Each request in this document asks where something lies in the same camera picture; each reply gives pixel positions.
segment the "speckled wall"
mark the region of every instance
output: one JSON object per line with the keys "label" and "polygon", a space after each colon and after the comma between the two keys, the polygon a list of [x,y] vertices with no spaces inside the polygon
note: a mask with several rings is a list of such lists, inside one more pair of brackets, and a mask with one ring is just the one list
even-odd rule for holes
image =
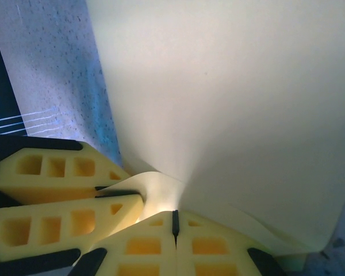
{"label": "speckled wall", "polygon": [[[84,1],[0,0],[0,49],[29,135],[84,140],[120,162]],[[345,208],[328,247],[291,275],[345,276]]]}

